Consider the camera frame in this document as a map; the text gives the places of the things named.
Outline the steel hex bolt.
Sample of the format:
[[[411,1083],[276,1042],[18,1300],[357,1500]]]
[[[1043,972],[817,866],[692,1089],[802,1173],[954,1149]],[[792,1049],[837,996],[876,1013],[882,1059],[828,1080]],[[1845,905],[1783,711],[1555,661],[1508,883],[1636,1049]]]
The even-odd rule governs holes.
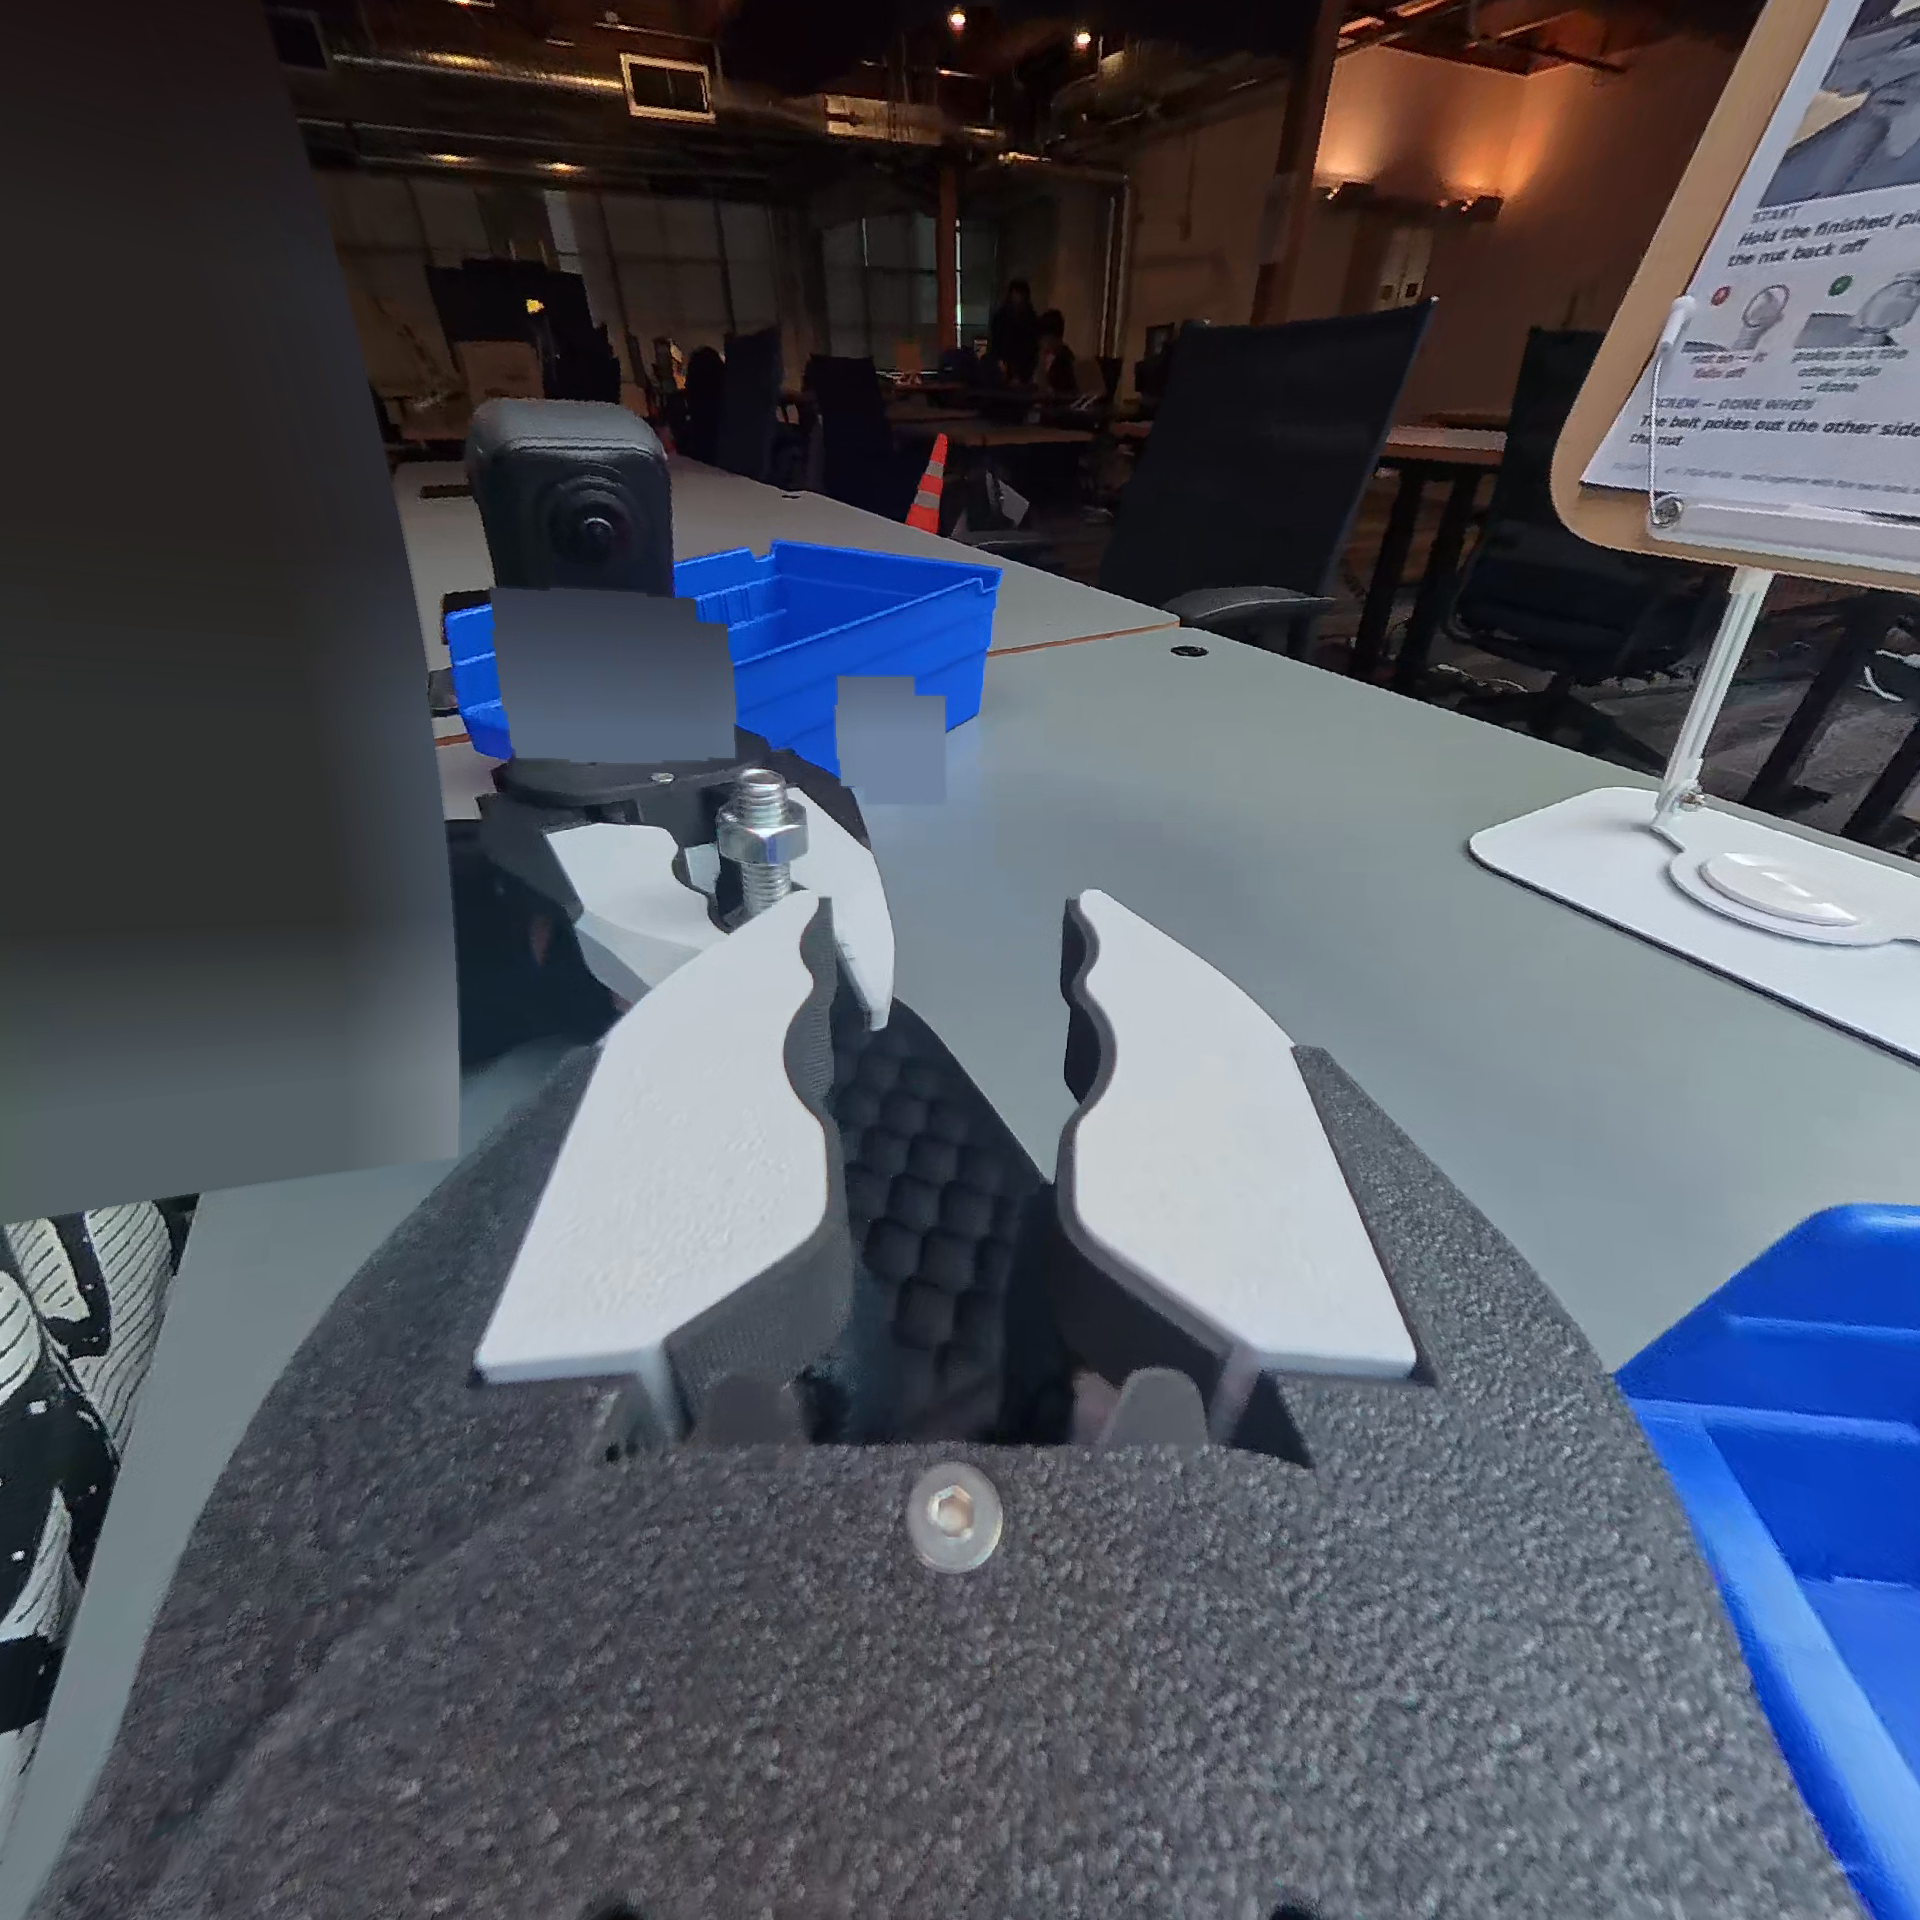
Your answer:
[[[779,810],[785,802],[795,805],[792,800],[786,780],[768,768],[751,768],[744,770],[728,799],[728,802],[744,805],[744,807],[772,807]],[[747,920],[767,912],[768,908],[777,905],[792,895],[794,874],[792,868],[741,868],[739,872],[739,891],[741,891],[741,909]]]

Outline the wooden top desk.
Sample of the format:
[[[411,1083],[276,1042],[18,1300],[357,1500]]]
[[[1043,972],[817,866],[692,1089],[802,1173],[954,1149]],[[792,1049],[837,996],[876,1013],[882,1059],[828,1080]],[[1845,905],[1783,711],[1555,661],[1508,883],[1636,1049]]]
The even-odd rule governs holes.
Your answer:
[[[1379,561],[1389,571],[1386,605],[1408,577],[1413,537],[1421,507],[1437,498],[1425,564],[1411,587],[1408,616],[1394,653],[1389,683],[1415,696],[1425,689],[1434,645],[1451,611],[1469,540],[1482,524],[1482,493],[1496,483],[1504,459],[1504,432],[1475,426],[1400,426],[1384,447],[1384,467],[1400,490]]]

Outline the blue bin with black divider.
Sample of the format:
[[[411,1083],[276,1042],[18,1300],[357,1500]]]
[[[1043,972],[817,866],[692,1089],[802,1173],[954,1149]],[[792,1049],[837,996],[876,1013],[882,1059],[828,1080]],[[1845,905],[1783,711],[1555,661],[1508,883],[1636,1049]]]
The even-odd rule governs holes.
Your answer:
[[[1800,1224],[1616,1370],[1869,1915],[1917,1915],[1917,1210]]]

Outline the person's patterned trousers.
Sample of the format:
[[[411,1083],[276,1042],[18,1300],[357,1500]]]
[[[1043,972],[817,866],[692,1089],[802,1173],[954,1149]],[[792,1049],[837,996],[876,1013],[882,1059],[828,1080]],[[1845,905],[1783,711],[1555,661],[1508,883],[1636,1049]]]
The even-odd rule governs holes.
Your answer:
[[[3,1229],[3,1831],[53,1705],[196,1195]]]

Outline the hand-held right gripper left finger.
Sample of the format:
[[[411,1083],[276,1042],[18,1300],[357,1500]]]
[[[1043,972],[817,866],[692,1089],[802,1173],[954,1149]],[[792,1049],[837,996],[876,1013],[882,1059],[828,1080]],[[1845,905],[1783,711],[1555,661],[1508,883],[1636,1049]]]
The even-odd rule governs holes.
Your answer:
[[[471,1365],[487,1385],[616,1383],[685,1439],[768,1405],[856,1291],[828,1114],[840,952],[828,896],[722,933],[605,1034]]]

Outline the blue plastic bin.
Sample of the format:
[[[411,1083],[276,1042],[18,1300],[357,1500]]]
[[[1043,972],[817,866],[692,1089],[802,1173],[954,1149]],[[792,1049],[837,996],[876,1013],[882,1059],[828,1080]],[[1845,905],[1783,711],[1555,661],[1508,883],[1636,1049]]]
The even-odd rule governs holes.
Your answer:
[[[441,616],[469,740],[493,759],[716,761],[737,732],[840,775],[844,681],[907,681],[907,733],[931,746],[980,707],[1002,571],[775,541],[675,567],[675,602],[612,589],[506,589]]]

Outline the printed instruction sheet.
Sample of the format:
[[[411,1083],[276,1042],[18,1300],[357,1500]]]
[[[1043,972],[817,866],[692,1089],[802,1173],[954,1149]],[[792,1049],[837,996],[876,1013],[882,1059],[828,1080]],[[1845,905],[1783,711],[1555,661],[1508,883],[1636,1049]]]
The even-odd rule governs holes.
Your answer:
[[[1823,7],[1581,480],[1666,540],[1915,522],[1915,5]]]

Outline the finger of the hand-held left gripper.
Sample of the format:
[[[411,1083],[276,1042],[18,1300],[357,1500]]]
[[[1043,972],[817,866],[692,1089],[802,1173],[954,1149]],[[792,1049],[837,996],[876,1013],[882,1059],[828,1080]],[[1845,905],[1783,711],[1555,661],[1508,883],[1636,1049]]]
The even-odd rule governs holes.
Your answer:
[[[546,840],[576,909],[575,941],[616,1001],[640,1001],[731,928],[683,872],[680,840],[648,823],[579,823]]]
[[[804,848],[786,863],[789,890],[832,900],[840,967],[871,1034],[895,1013],[897,931],[873,853],[820,802],[789,802],[804,827]]]

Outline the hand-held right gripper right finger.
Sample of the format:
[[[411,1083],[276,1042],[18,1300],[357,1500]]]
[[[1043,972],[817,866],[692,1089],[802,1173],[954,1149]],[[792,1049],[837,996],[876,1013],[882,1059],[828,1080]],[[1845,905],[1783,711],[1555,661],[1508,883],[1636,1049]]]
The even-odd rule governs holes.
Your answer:
[[[1053,1311],[1117,1389],[1111,1445],[1301,1450],[1293,1376],[1421,1356],[1291,1036],[1115,896],[1064,908]]]

